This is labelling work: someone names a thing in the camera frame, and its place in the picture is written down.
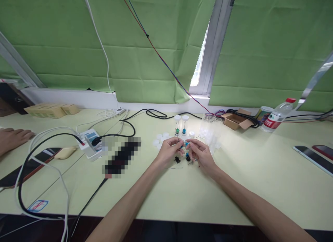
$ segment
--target forearm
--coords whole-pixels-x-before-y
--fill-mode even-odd
[[[218,167],[210,174],[271,241],[315,241],[273,205],[237,183]]]
[[[162,170],[163,167],[154,161],[102,219],[86,241],[122,241]]]

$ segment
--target small plastic vial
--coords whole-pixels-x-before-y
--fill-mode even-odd
[[[188,115],[183,115],[183,117],[182,117],[182,119],[183,119],[183,125],[182,125],[182,131],[181,131],[181,135],[182,136],[186,136],[187,135],[187,121],[188,121],[188,119],[189,119],[189,117],[188,117]]]
[[[180,130],[181,130],[181,116],[180,115],[176,115],[174,117],[174,120],[175,120],[175,126],[174,126],[174,134],[176,136],[179,136],[180,135]]]

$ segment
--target hand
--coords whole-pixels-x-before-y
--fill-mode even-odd
[[[26,143],[33,135],[31,130],[0,128],[0,156]]]
[[[175,153],[178,153],[180,156],[185,154],[184,150],[180,148],[184,145],[184,141],[178,137],[172,137],[163,141],[162,147],[155,161],[161,162],[163,166],[167,165]]]
[[[200,168],[205,170],[208,174],[217,168],[212,154],[209,151],[209,146],[195,139],[188,139],[186,141],[190,142],[186,147],[186,149],[189,149],[188,155],[190,156],[190,159],[192,161],[197,160]]]

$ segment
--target desk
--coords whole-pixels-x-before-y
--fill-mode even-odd
[[[60,119],[49,119],[49,118],[34,118],[29,115],[12,114],[9,116],[1,117],[2,127],[12,127],[14,129],[31,129],[35,133],[40,133],[44,130],[68,126],[75,130],[75,127],[81,123],[91,122],[99,119],[96,116],[100,110],[83,109],[81,112],[75,115],[66,115]],[[105,134],[111,126],[113,126],[121,117],[117,116],[113,119],[106,120],[98,123],[94,126],[95,130],[100,134]],[[84,128],[88,128],[92,124],[80,126],[79,131],[84,131]],[[57,133],[71,133],[69,130],[57,130],[44,136],[49,137]],[[14,149],[7,153],[3,158],[0,159],[0,178],[5,177],[8,173],[23,164],[26,156],[28,155],[30,141],[24,145]],[[49,147],[69,147],[77,145],[76,140],[69,135],[62,135],[55,137],[43,144],[37,149],[35,154]],[[61,173],[65,173],[75,162],[77,162],[82,156],[81,150],[76,150],[66,160],[52,160],[49,164],[57,167]],[[22,199],[26,207],[30,206],[40,195],[42,195],[55,181],[59,179],[59,174],[51,168],[44,167],[31,178],[29,178],[22,187]],[[3,214],[21,214],[14,202],[14,190],[5,189],[0,193],[0,213]]]
[[[174,128],[173,119],[156,119],[145,113],[129,121],[136,129],[136,137],[142,139],[140,151],[121,178],[103,185],[83,215],[105,216],[156,157],[158,150],[152,145],[156,134],[172,134]],[[188,131],[197,135],[199,125],[200,120],[190,116]],[[292,149],[295,145],[328,145],[333,141],[332,130],[330,122],[283,123],[274,133],[259,128],[234,131],[223,125],[222,147],[213,157],[232,178],[302,228],[333,231],[333,178]],[[122,134],[132,132],[125,124]],[[83,157],[64,174],[70,193],[69,214],[77,215],[97,189],[104,178],[101,167],[107,159],[105,156],[89,162]],[[183,168],[165,170],[144,201],[138,219],[253,225],[197,164],[189,166],[183,157],[174,167]],[[59,180],[39,199],[49,201],[42,212],[64,213],[65,190]]]

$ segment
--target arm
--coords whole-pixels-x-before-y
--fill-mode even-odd
[[[315,241],[294,221],[222,171],[215,164],[207,145],[198,140],[187,141],[190,141],[190,158],[197,159],[200,168],[221,186],[271,241]]]
[[[122,241],[144,199],[172,156],[176,152],[184,154],[184,151],[180,149],[183,145],[184,141],[176,137],[163,141],[160,152],[153,163],[102,219],[86,242]]]
[[[31,130],[0,128],[0,157],[26,143],[33,135]]]

